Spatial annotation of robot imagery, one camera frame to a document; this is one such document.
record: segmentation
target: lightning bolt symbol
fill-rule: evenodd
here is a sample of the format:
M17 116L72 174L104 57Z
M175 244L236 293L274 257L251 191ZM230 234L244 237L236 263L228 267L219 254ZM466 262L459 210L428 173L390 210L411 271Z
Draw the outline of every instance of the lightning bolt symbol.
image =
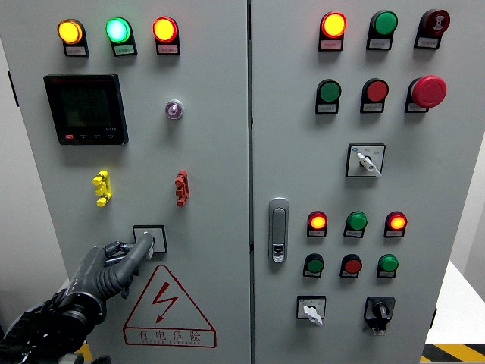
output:
M170 304L165 309L165 311L160 316L157 317L157 322L156 322L157 324L164 319L164 314L174 305L175 301L177 301L179 298L179 296L177 296L177 297L166 298L165 300L160 300L161 295L164 294L164 292L168 289L168 286L170 286L170 283L165 282L164 285L161 286L161 289L159 290L157 296L152 302L152 305L156 305L157 303L170 301Z

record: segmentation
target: yellow black hazard stripe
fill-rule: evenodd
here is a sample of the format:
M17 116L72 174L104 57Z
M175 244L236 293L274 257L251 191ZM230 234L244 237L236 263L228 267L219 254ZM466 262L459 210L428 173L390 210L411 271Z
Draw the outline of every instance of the yellow black hazard stripe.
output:
M485 363L485 344L426 344L421 362Z

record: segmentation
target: yellow connector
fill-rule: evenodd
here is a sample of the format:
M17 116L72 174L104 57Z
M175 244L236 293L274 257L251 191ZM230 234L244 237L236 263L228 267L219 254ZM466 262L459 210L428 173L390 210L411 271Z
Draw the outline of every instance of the yellow connector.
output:
M106 205L113 196L111 194L111 185L109 183L108 171L100 171L92 179L92 184L96 186L94 190L95 195L100 196L98 201L96 201L96 205L98 205L99 207Z

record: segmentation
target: digital meter display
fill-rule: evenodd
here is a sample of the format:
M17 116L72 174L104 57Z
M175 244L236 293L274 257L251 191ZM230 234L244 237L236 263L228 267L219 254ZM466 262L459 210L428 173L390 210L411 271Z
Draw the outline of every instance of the digital meter display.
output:
M48 75L45 89L60 144L126 144L116 74Z

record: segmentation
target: red emergency stop button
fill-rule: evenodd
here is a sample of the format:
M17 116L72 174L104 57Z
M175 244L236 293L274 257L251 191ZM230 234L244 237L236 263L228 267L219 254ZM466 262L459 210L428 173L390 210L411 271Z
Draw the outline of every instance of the red emergency stop button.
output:
M347 254L342 259L340 266L341 278L357 278L358 273L362 270L362 262L357 254Z
M432 74L415 80L411 87L412 100L421 108L434 108L445 99L445 96L445 81Z

